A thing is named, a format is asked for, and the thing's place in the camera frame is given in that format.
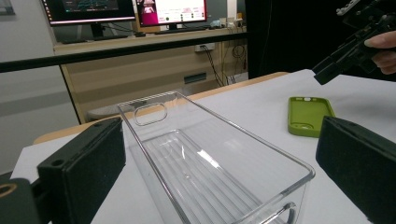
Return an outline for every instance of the white tabletop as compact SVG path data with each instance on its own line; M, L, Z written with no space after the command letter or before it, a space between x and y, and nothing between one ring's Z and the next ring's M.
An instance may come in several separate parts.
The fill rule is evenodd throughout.
M396 142L396 83L338 76L320 86L303 70L196 101L314 167L316 176L305 194L301 223L370 223L330 180L315 160L317 138L288 133L291 96L323 97L335 116ZM35 167L74 135L23 149L12 178L38 178ZM93 223L162 223L131 155Z

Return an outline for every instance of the clear plastic bin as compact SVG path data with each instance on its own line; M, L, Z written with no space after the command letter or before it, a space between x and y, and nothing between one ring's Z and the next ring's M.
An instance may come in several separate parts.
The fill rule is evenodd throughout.
M302 222L308 164L178 92L118 108L165 223Z

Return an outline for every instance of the lime green case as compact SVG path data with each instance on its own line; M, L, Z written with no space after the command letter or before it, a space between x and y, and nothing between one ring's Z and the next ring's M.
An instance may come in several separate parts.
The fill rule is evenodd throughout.
M335 117L327 99L303 96L289 98L289 133L319 137L324 116Z

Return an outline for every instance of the white wall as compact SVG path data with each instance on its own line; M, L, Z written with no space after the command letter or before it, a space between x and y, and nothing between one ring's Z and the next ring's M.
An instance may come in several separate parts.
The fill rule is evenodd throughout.
M52 56L39 0L11 0L0 17L0 62ZM78 124L58 66L0 73L0 174L12 171L23 147L44 133Z

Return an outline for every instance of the monitor screen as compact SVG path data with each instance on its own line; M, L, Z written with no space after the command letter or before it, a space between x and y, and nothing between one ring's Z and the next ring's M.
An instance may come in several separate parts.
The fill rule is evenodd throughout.
M41 0L50 26L133 21L132 0Z
M205 0L136 0L141 27L206 21Z

